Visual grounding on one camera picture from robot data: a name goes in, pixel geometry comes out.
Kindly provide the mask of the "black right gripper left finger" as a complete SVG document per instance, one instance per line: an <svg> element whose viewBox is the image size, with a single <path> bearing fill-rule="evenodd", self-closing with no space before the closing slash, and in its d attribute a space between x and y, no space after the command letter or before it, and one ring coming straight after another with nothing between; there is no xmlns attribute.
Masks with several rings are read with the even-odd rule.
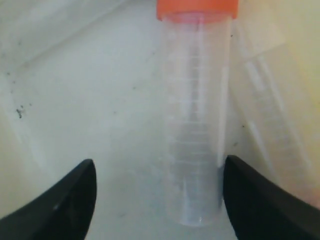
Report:
<svg viewBox="0 0 320 240"><path fill-rule="evenodd" d="M84 240L97 201L94 161L85 159L37 198L0 219L2 240Z"/></svg>

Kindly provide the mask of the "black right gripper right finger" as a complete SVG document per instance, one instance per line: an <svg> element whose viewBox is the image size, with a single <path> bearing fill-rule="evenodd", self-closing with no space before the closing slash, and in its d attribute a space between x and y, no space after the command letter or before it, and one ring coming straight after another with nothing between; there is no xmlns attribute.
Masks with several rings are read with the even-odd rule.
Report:
<svg viewBox="0 0 320 240"><path fill-rule="evenodd" d="M235 155L223 170L223 198L239 240L318 240L320 211Z"/></svg>

